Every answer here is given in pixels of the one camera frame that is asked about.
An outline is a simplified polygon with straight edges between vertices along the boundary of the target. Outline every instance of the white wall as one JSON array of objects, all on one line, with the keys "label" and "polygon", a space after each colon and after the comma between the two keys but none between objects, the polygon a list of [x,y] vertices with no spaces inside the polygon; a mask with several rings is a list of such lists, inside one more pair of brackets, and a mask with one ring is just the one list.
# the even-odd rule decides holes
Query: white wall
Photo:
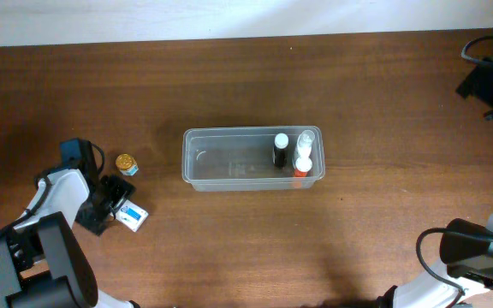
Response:
[{"label": "white wall", "polygon": [[0,0],[0,45],[493,27],[493,0]]}]

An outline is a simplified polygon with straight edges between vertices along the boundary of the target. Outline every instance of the brown wooden surface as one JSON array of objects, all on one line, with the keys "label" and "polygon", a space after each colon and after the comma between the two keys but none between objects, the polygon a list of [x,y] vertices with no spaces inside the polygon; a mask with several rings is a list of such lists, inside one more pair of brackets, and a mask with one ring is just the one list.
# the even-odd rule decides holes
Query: brown wooden surface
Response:
[{"label": "brown wooden surface", "polygon": [[[0,227],[80,136],[136,157],[137,234],[74,227],[100,288],[142,307],[293,307],[373,299],[422,268],[419,233],[493,211],[493,121],[454,89],[493,30],[0,48]],[[493,54],[484,44],[474,55]],[[316,125],[312,189],[195,192],[191,127]],[[434,261],[438,238],[427,240]],[[493,307],[493,293],[472,300]]]}]

